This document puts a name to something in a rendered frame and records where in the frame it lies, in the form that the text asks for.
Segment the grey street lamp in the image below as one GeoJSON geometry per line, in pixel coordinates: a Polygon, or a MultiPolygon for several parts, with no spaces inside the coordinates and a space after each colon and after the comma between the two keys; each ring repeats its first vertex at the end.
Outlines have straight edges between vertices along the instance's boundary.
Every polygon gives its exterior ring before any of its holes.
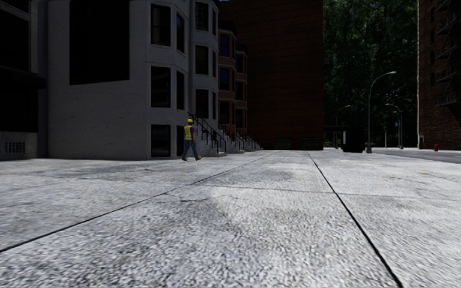
{"type": "Polygon", "coordinates": [[[371,141],[370,141],[370,116],[371,116],[371,97],[372,97],[372,89],[373,89],[373,86],[374,84],[376,83],[377,80],[379,80],[380,78],[384,77],[384,76],[387,76],[387,75],[392,75],[392,74],[396,74],[396,71],[390,71],[390,72],[387,72],[383,75],[380,75],[379,77],[377,77],[371,84],[370,86],[370,89],[369,89],[369,94],[368,94],[368,103],[367,103],[367,146],[366,146],[366,153],[367,154],[371,154],[372,153],[372,146],[371,146],[371,141]]]}
{"type": "Polygon", "coordinates": [[[403,147],[403,116],[402,116],[402,111],[395,104],[386,103],[385,105],[395,108],[394,113],[398,114],[398,116],[399,116],[399,144],[398,144],[398,148],[399,149],[404,149],[404,147],[403,147]]]}
{"type": "MultiPolygon", "coordinates": [[[[349,104],[349,105],[345,105],[345,106],[341,107],[341,108],[337,111],[337,114],[336,114],[336,125],[337,125],[337,126],[338,126],[338,118],[339,118],[339,113],[340,113],[340,111],[341,111],[342,109],[344,109],[344,108],[347,108],[347,107],[351,107],[351,105],[350,105],[350,104],[349,104]]],[[[339,146],[338,146],[338,144],[337,144],[337,133],[338,133],[337,131],[334,132],[334,147],[335,147],[335,149],[338,149],[338,148],[339,148],[339,146]]]]}

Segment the red brick building with fire stairs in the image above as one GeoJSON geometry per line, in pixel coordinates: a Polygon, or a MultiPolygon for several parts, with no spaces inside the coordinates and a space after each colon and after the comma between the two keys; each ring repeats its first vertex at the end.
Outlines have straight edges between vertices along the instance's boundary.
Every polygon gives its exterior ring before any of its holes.
{"type": "Polygon", "coordinates": [[[461,0],[418,0],[418,147],[461,150],[461,0]]]}

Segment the black bus shelter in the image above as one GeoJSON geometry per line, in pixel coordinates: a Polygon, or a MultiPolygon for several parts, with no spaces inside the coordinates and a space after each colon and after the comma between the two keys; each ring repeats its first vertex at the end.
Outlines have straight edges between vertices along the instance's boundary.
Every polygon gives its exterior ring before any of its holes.
{"type": "Polygon", "coordinates": [[[333,147],[343,152],[362,153],[365,150],[365,131],[363,125],[326,125],[324,132],[333,133],[333,147]]]}

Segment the red brick townhouse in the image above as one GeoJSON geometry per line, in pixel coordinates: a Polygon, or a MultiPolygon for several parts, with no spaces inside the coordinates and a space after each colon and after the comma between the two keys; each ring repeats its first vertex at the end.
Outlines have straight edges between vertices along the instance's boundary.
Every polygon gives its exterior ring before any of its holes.
{"type": "Polygon", "coordinates": [[[259,139],[248,130],[248,49],[237,42],[237,27],[218,21],[218,129],[228,153],[260,150],[259,139]]]}

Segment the dark red brick building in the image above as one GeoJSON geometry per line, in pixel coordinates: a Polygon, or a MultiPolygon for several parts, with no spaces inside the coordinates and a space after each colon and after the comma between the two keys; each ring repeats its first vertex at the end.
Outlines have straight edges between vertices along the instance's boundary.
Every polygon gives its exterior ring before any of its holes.
{"type": "Polygon", "coordinates": [[[324,147],[323,0],[227,0],[249,51],[249,132],[264,149],[324,147]]]}

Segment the grey stone building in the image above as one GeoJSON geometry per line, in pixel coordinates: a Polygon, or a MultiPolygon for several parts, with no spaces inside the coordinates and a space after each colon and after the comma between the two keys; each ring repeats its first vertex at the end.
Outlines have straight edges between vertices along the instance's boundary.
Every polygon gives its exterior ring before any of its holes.
{"type": "Polygon", "coordinates": [[[217,153],[219,0],[35,0],[52,158],[179,158],[193,118],[217,153]]]}

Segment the trees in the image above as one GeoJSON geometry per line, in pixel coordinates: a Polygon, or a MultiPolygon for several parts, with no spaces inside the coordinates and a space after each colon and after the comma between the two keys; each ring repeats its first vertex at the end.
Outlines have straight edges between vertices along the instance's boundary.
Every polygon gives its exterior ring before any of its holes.
{"type": "Polygon", "coordinates": [[[326,125],[363,125],[367,141],[367,103],[373,86],[370,141],[384,146],[417,144],[417,0],[324,0],[324,119],[326,125]]]}

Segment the person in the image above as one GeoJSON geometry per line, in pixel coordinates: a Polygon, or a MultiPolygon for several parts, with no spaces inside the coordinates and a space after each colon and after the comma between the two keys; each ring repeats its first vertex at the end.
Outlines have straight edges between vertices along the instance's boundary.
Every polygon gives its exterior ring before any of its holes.
{"type": "Polygon", "coordinates": [[[187,125],[184,126],[184,150],[181,156],[181,159],[183,161],[187,161],[187,153],[190,148],[193,151],[193,155],[196,161],[199,161],[202,159],[202,157],[198,155],[197,150],[196,150],[196,143],[194,140],[195,129],[194,129],[193,123],[194,123],[194,120],[192,120],[191,118],[188,118],[187,125]]]}

